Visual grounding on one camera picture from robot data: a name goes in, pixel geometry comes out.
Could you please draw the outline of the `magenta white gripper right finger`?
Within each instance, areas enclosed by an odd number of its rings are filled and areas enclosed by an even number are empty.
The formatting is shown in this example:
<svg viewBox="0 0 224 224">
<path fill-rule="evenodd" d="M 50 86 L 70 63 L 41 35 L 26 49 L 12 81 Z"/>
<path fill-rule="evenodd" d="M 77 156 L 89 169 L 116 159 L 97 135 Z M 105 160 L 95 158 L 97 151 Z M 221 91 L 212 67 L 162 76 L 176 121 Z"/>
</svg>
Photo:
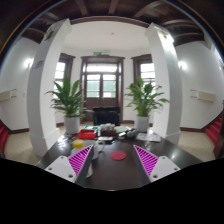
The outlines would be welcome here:
<svg viewBox="0 0 224 224">
<path fill-rule="evenodd" d="M 137 145 L 134 145 L 133 157 L 141 169 L 143 182 L 154 182 L 180 170 L 168 157 L 158 157 Z"/>
</svg>

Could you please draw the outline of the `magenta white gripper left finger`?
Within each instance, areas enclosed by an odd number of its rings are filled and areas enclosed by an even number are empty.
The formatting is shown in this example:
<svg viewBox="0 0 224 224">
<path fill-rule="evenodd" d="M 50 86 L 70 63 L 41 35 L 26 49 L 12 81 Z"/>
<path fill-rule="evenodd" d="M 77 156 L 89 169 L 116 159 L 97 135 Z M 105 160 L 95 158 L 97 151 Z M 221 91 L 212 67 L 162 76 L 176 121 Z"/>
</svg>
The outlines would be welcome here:
<svg viewBox="0 0 224 224">
<path fill-rule="evenodd" d="M 89 145 L 68 157 L 59 156 L 46 171 L 83 187 L 93 154 L 94 148 Z"/>
</svg>

